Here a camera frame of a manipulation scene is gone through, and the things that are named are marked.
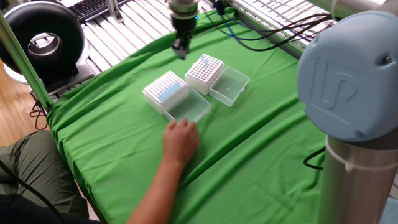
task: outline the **table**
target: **table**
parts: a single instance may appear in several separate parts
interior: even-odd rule
[[[213,20],[221,22],[217,15]],[[241,37],[258,37],[230,26]],[[322,176],[302,161],[324,146],[325,136],[297,98],[298,61],[281,49],[249,51],[203,16],[186,61],[172,52],[173,41],[167,34],[146,45],[63,95],[47,116],[99,217],[124,223],[161,159],[167,120],[145,102],[142,89],[168,70],[183,78],[208,54],[251,79],[232,107],[205,96],[212,108],[197,124],[201,145],[182,177],[170,223],[315,223]]]

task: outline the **keyboard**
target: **keyboard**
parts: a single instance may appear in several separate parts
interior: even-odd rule
[[[107,0],[83,0],[68,9],[80,20],[90,20],[108,10]]]

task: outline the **transparent box lid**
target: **transparent box lid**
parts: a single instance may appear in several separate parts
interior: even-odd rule
[[[165,110],[164,116],[170,121],[173,119],[180,121],[185,118],[189,122],[198,122],[209,113],[210,108],[211,104],[190,88],[188,96],[173,108]]]
[[[247,75],[227,66],[210,87],[209,94],[227,106],[232,106],[249,80]]]

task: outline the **wooden floor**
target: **wooden floor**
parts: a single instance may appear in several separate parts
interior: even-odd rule
[[[11,80],[0,61],[0,147],[36,131],[36,118],[29,116],[34,104],[29,87]],[[45,125],[45,118],[40,117],[38,127]]]

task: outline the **pipette tip box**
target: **pipette tip box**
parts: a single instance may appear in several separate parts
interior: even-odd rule
[[[146,86],[142,91],[146,102],[167,119],[197,122],[211,108],[199,93],[171,71]]]
[[[217,58],[203,54],[185,74],[185,81],[194,90],[216,98],[232,106],[243,92],[250,78],[241,72],[226,67]]]

